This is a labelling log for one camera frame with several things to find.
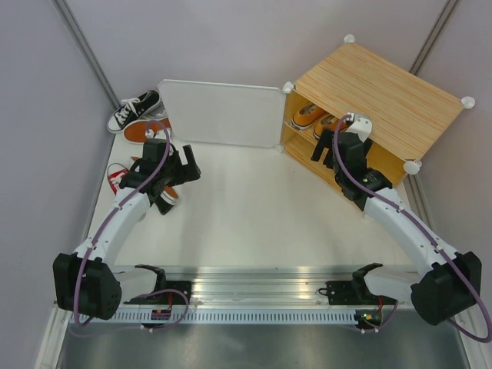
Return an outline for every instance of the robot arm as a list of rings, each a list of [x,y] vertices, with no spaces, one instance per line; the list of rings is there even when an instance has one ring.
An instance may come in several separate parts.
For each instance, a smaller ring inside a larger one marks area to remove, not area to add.
[[[394,271],[382,264],[363,267],[354,272],[352,280],[352,286],[361,303],[364,303],[364,298],[373,295],[412,303],[417,313],[432,325],[439,324],[473,306],[476,301],[471,293],[420,228],[437,241],[438,248],[442,248],[451,256],[475,290],[480,293],[481,262],[478,257],[472,252],[458,253],[410,209],[405,208],[404,202],[388,179],[379,171],[367,167],[366,155],[372,145],[371,140],[367,139],[371,133],[371,120],[363,115],[351,115],[349,123],[351,126],[338,135],[337,145],[341,159],[355,180],[375,193],[375,196],[362,191],[341,170],[333,152],[332,131],[323,131],[311,160],[319,161],[323,150],[329,149],[323,163],[334,170],[335,181],[340,185],[344,196],[391,234],[413,261],[418,273]],[[381,200],[380,196],[400,207],[389,206]],[[408,215],[416,219],[418,226]]]
[[[78,309],[81,314],[100,319],[113,316],[121,302],[140,294],[166,288],[165,272],[148,265],[137,265],[133,271],[113,274],[111,268],[132,228],[146,211],[158,201],[165,186],[196,181],[201,172],[189,145],[183,147],[187,164],[183,165],[174,145],[159,172],[121,207],[119,204],[142,185],[159,166],[165,153],[166,141],[149,139],[144,143],[142,158],[137,160],[123,177],[113,206],[118,209],[106,224],[95,244],[91,234],[73,254],[60,254],[53,263],[58,306],[73,311],[75,284],[82,258],[93,248],[85,264],[81,280]]]

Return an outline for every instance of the wooden panel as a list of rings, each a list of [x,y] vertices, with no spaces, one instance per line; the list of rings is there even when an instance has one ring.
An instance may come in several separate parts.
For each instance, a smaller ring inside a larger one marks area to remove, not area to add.
[[[285,142],[285,151],[290,156],[310,171],[313,171],[329,185],[339,189],[338,184],[334,180],[333,171],[326,168],[322,163],[311,160],[314,146],[316,145],[316,140],[312,136],[312,128],[305,131],[298,131],[284,125],[284,136],[289,137],[288,141]],[[383,173],[393,185],[398,185],[405,178],[406,173],[403,169],[403,164],[404,161],[375,143],[367,154],[367,165]]]
[[[339,48],[295,88],[338,118],[369,115],[371,139],[402,159],[422,158],[462,109],[453,95],[356,44]]]

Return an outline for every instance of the gray wall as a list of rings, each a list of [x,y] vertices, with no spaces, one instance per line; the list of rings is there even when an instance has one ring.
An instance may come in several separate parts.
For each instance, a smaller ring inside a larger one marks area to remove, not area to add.
[[[81,240],[111,112],[49,0],[0,2],[0,361],[32,367],[52,262]]]
[[[423,159],[420,178],[435,227],[484,264],[482,295],[492,310],[492,2],[458,5],[420,77],[477,105],[464,111]]]
[[[116,95],[129,98],[163,78],[281,87],[347,33],[409,69],[445,0],[67,3]]]

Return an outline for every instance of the black and white sneaker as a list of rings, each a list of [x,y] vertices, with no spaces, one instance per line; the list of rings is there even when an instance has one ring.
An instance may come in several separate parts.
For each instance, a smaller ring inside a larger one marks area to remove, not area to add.
[[[161,96],[157,91],[149,90],[137,98],[121,100],[121,103],[124,105],[111,114],[106,124],[111,133],[123,131],[127,125],[157,108],[161,103]]]

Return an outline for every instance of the table surface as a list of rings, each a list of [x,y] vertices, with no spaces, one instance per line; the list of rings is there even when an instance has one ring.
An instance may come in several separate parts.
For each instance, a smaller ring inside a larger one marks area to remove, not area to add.
[[[173,143],[180,149],[182,142]],[[200,180],[176,187],[180,203],[165,216],[152,207],[135,225],[116,265],[354,269],[380,262],[414,268],[373,219],[274,149],[191,143]],[[129,166],[142,146],[117,135],[109,164]],[[403,185],[398,191],[404,201]],[[114,200],[101,186],[90,233]]]

